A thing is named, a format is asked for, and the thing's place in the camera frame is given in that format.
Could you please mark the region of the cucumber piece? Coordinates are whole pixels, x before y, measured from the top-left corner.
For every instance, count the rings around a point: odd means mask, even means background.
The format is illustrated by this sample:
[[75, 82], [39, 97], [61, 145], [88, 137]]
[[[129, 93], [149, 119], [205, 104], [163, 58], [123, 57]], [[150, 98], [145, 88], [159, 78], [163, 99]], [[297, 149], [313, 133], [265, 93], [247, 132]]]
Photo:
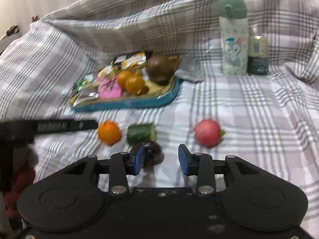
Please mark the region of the cucumber piece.
[[132, 124], [127, 129], [127, 143], [131, 146], [141, 142], [156, 141], [156, 129], [153, 123]]

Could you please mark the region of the small pink radish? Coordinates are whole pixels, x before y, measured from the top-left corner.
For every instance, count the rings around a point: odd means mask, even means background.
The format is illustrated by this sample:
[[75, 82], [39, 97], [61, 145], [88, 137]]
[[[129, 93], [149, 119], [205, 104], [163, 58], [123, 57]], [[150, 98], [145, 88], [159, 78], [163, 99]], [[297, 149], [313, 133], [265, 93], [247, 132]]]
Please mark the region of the small pink radish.
[[205, 147], [214, 147], [220, 143], [225, 131], [221, 129], [218, 122], [210, 118], [201, 120], [195, 126], [195, 138], [197, 142]]

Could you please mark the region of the orange tangerine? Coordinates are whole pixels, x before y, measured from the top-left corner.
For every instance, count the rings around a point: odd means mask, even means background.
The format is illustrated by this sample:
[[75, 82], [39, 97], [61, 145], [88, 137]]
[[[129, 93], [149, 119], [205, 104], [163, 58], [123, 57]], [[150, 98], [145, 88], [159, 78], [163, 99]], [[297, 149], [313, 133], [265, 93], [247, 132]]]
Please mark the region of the orange tangerine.
[[106, 145], [113, 145], [122, 138], [121, 130], [113, 121], [105, 121], [98, 126], [99, 140]]

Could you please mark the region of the brown clear snack packet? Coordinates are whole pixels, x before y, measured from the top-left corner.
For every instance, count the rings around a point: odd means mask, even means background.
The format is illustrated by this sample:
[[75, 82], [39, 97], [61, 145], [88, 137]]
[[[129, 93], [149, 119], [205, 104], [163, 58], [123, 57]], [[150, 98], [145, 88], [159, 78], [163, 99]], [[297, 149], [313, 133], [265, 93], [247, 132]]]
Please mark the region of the brown clear snack packet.
[[95, 89], [82, 90], [74, 99], [73, 105], [79, 105], [86, 101], [99, 99], [99, 93]]

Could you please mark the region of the green foil candy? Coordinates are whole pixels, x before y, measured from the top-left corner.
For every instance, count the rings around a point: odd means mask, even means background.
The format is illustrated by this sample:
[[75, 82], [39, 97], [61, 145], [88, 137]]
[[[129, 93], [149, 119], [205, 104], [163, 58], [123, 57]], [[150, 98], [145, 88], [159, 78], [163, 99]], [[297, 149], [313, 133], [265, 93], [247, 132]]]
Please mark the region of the green foil candy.
[[90, 83], [90, 81], [87, 81], [86, 79], [82, 78], [77, 83], [74, 83], [73, 88], [72, 88], [72, 92], [78, 93], [82, 88], [85, 87], [85, 85], [87, 85], [89, 83]]

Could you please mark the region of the pink snack packet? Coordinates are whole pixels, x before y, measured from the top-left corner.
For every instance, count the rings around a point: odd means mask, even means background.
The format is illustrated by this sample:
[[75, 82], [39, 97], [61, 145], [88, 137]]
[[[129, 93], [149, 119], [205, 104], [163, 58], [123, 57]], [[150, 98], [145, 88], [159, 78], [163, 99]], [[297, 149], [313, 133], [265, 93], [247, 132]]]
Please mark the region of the pink snack packet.
[[98, 89], [101, 99], [119, 98], [123, 96], [124, 90], [117, 83], [116, 77], [112, 79], [103, 79]]

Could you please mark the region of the small orange in tin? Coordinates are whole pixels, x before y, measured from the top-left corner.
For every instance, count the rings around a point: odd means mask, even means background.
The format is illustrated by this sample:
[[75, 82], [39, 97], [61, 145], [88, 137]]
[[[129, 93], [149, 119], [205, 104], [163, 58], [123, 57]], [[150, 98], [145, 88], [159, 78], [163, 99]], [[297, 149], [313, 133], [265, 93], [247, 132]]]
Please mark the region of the small orange in tin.
[[131, 75], [125, 82], [124, 89], [132, 95], [138, 95], [145, 87], [144, 79], [139, 75]]
[[118, 85], [122, 88], [122, 89], [125, 89], [125, 83], [127, 81], [127, 79], [129, 77], [131, 77], [134, 73], [130, 70], [123, 70], [121, 71], [117, 77], [116, 77], [116, 80], [117, 80], [117, 83]]

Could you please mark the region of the blue gold snack tin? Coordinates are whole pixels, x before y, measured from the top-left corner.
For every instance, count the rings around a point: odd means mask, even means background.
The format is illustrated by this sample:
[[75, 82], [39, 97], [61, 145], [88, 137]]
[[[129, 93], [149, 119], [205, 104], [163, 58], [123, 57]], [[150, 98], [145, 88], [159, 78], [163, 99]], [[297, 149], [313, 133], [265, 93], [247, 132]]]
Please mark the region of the blue gold snack tin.
[[[147, 55], [147, 60], [156, 54], [151, 51], [144, 51]], [[177, 96], [181, 80], [175, 75], [170, 79], [168, 85], [160, 86], [153, 83], [146, 72], [146, 62], [143, 65], [127, 68], [134, 74], [141, 76], [145, 81], [144, 89], [138, 95], [129, 94], [125, 89], [123, 96], [111, 99], [97, 99], [93, 101], [86, 101], [85, 103], [74, 106], [73, 102], [75, 97], [82, 91], [87, 89], [95, 89], [98, 92], [100, 83], [103, 79], [112, 79], [123, 71], [113, 67], [111, 63], [102, 69], [84, 75], [82, 78], [90, 81], [78, 93], [72, 93], [69, 99], [70, 107], [76, 112], [93, 112], [110, 109], [146, 109], [161, 107], [170, 104]]]

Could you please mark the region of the yellow pastry packet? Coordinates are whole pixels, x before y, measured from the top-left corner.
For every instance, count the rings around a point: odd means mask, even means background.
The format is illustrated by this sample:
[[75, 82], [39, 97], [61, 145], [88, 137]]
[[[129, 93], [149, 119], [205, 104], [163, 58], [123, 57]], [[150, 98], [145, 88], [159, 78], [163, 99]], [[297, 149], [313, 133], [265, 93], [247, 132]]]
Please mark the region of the yellow pastry packet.
[[143, 65], [147, 61], [147, 55], [144, 51], [131, 53], [127, 55], [120, 55], [114, 58], [111, 65], [118, 69], [133, 68], [135, 66]]

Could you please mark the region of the silver foil wrapper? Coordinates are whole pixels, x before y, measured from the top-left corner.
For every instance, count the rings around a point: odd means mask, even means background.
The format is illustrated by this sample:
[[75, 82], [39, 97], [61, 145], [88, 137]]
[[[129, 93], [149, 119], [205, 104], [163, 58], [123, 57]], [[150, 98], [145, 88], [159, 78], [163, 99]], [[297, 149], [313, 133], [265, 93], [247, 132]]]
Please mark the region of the silver foil wrapper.
[[205, 80], [204, 70], [200, 61], [190, 55], [181, 56], [175, 76], [192, 83], [199, 83]]

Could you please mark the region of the grey plaid sofa cover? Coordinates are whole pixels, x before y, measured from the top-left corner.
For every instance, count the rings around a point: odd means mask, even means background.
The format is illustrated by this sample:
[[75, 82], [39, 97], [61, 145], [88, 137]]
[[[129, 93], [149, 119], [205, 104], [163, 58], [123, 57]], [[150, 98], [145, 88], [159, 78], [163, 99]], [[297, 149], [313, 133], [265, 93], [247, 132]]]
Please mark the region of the grey plaid sofa cover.
[[[205, 80], [181, 84], [158, 109], [99, 111], [76, 118], [113, 120], [125, 131], [152, 122], [164, 161], [129, 177], [132, 186], [181, 187], [180, 144], [222, 159], [239, 157], [299, 186], [309, 200], [303, 227], [318, 236], [318, 0], [244, 0], [249, 32], [269, 40], [269, 73], [221, 71], [218, 0], [78, 0], [44, 16], [1, 55], [1, 119], [65, 118], [73, 84], [124, 53], [180, 53], [200, 61]], [[200, 145], [195, 126], [225, 131]]]

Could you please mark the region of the brown kiwi fruit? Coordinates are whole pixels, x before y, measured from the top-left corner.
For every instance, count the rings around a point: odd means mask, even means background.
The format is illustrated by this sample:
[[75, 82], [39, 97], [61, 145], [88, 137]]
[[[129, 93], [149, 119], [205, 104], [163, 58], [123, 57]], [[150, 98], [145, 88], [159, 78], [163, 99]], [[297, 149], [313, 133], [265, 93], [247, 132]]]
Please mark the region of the brown kiwi fruit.
[[147, 75], [153, 83], [168, 85], [178, 69], [179, 62], [179, 56], [153, 55], [146, 62]]

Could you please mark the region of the small green jar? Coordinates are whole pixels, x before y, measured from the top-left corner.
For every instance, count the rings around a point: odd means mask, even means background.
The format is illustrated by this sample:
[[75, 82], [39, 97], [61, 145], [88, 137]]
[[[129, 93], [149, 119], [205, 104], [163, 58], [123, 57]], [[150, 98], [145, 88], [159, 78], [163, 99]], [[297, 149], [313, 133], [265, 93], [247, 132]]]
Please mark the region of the small green jar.
[[248, 41], [248, 74], [267, 75], [269, 71], [268, 38], [250, 35]]

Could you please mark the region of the white green cartoon bottle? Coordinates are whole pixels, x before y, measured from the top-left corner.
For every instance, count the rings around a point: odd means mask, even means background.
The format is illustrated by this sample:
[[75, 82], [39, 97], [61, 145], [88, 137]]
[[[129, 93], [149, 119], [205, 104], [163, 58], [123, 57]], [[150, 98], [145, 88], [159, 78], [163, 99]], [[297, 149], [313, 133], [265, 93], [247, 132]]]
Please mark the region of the white green cartoon bottle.
[[244, 0], [218, 0], [222, 72], [246, 75], [248, 67], [248, 9]]

